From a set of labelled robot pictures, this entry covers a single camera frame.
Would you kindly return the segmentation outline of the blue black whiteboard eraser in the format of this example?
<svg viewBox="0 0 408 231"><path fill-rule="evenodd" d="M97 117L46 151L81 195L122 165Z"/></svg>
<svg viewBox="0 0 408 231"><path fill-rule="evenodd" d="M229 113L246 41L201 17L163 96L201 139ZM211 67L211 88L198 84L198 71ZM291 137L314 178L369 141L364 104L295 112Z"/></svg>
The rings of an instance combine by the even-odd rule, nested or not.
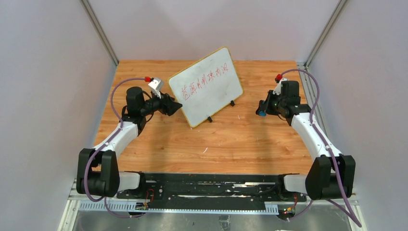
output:
<svg viewBox="0 0 408 231"><path fill-rule="evenodd" d="M265 116L267 116L267 113L266 113L265 111L258 111L258 112L257 112L257 115L258 115L258 116L265 117Z"/></svg>

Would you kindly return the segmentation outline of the yellow framed whiteboard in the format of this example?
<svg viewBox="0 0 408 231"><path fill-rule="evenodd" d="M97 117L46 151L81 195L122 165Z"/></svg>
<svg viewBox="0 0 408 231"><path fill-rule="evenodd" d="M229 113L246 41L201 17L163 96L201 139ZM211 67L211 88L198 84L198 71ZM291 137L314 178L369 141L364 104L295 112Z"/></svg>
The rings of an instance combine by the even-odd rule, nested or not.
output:
<svg viewBox="0 0 408 231"><path fill-rule="evenodd" d="M221 47L171 76L170 89L191 128L198 126L243 94L230 51Z"/></svg>

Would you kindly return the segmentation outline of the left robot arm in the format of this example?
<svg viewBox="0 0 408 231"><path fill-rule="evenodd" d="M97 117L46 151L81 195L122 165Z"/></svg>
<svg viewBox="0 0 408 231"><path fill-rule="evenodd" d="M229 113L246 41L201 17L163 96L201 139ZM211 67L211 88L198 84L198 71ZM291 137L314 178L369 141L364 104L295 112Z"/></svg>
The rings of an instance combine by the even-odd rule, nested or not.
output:
<svg viewBox="0 0 408 231"><path fill-rule="evenodd" d="M130 191L143 194L146 179L142 172L119 171L118 158L125 148L143 131L148 115L156 111L171 116L182 108L169 94L150 95L140 87L131 87L126 92L116 129L93 148L80 151L77 166L76 189L91 201L98 202L105 197L114 197L118 192Z"/></svg>

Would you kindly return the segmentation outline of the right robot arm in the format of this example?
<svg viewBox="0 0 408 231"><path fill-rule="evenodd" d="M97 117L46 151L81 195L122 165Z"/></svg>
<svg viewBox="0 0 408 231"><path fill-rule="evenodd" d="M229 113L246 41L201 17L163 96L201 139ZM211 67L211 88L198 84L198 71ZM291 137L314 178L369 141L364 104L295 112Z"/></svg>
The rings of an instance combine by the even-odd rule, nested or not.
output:
<svg viewBox="0 0 408 231"><path fill-rule="evenodd" d="M268 91L267 98L259 102L255 113L285 118L314 158L306 175L279 176L281 192L307 194L312 200L344 199L352 195L356 162L329 141L316 122L311 107L301 103L297 81L279 80L275 89Z"/></svg>

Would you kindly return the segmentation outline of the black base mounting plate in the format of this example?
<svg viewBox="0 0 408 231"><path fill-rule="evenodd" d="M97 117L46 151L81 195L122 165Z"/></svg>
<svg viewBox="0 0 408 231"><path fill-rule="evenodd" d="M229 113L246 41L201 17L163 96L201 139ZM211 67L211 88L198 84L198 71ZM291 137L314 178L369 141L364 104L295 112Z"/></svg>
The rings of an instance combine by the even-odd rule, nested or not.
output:
<svg viewBox="0 0 408 231"><path fill-rule="evenodd" d="M303 194L281 192L277 175L146 173L145 179L143 194L122 191L117 198L146 199L151 209L203 212L263 212L267 202L306 202Z"/></svg>

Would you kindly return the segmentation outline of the right side aluminium rail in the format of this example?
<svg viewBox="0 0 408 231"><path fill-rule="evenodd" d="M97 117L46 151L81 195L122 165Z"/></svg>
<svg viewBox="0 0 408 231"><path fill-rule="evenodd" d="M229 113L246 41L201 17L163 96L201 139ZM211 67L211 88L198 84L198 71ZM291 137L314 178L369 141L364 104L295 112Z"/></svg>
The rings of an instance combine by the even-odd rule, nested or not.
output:
<svg viewBox="0 0 408 231"><path fill-rule="evenodd" d="M304 67L304 63L297 62L297 68L303 70L305 72L299 72L299 77L301 79L301 83L303 85L303 90L306 96L307 104L313 108L315 105L315 110L313 111L314 120L319 125L321 129L321 133L325 136L326 141L331 144L329 140L325 128L325 119L323 118L321 107L320 107L320 100L321 100L321 87L317 82L317 78L309 72L309 69Z"/></svg>

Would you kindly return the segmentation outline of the left corner aluminium post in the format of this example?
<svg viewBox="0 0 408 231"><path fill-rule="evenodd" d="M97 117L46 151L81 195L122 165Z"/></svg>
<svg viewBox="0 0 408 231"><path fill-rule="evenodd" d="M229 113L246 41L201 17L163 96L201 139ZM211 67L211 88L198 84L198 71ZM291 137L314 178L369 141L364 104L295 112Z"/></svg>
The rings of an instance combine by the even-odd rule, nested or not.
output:
<svg viewBox="0 0 408 231"><path fill-rule="evenodd" d="M90 3L89 0L79 0L85 13L87 14L92 26L94 27L98 37L100 38L104 48L106 49L112 63L117 67L119 65L119 59Z"/></svg>

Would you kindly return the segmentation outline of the corner aluminium post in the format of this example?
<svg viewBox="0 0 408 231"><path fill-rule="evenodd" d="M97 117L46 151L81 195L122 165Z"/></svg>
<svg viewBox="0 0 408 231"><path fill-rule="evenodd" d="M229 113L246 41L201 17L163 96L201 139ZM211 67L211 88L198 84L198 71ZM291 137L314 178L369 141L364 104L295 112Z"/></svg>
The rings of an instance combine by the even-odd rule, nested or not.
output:
<svg viewBox="0 0 408 231"><path fill-rule="evenodd" d="M94 27L98 37L100 38L104 48L106 49L112 63L117 67L119 65L119 59L90 3L89 0L79 0L85 13L87 14L92 26Z"/></svg>
<svg viewBox="0 0 408 231"><path fill-rule="evenodd" d="M346 5L348 4L348 2L349 2L349 0L339 0L337 2L337 5L335 6L332 14L330 15L327 23L325 24L322 32L320 33L317 41L315 42L311 52L309 53L306 61L304 62L304 67L306 69L308 69L311 66L311 64L313 63L313 61L315 60L320 48L322 47L322 45L324 44L326 38L328 37L328 35L332 31L332 28L336 24L338 18L342 14L342 12L343 12L344 8L346 7Z"/></svg>

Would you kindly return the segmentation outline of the right corner aluminium post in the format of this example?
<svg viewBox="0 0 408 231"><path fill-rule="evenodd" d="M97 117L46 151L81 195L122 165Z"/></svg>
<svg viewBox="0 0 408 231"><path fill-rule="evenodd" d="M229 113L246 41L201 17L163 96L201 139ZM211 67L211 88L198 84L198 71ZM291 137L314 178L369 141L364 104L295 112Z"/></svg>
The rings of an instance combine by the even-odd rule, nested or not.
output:
<svg viewBox="0 0 408 231"><path fill-rule="evenodd" d="M327 23L325 24L322 32L320 33L317 41L315 42L311 52L309 53L306 61L304 62L304 67L306 69L308 69L311 66L311 64L313 63L313 61L315 60L320 48L322 47L322 45L324 44L326 38L328 37L328 35L332 31L332 28L336 24L338 18L342 14L342 12L343 12L344 8L346 7L346 5L348 4L348 2L349 2L349 0L339 0L337 2L337 5L335 6L332 14L330 15Z"/></svg>

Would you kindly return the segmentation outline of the aluminium front frame rail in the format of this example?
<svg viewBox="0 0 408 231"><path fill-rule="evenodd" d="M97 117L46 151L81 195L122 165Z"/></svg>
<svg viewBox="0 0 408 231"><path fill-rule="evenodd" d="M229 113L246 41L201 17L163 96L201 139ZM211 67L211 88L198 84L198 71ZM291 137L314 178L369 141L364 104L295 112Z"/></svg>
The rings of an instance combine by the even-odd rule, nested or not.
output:
<svg viewBox="0 0 408 231"><path fill-rule="evenodd" d="M276 175L147 174L146 192L90 201L73 188L60 231L365 231L355 196L343 200L278 195Z"/></svg>

